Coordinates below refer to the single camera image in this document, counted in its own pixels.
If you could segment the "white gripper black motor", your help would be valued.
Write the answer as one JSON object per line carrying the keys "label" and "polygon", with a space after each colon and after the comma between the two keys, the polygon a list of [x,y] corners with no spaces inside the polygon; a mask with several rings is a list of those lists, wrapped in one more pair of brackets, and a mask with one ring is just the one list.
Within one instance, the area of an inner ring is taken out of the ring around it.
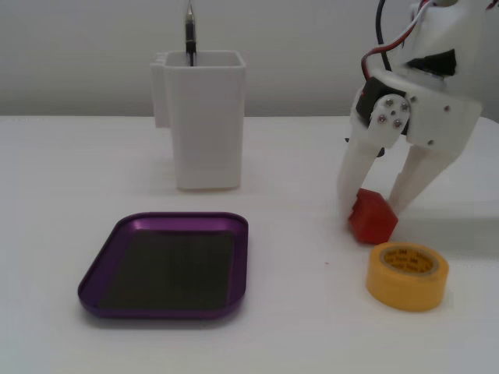
{"label": "white gripper black motor", "polygon": [[395,213],[411,202],[464,150],[480,116],[478,101],[452,94],[427,74],[376,69],[359,89],[338,175],[340,203],[354,203],[380,151],[400,135],[412,144],[388,198]]}

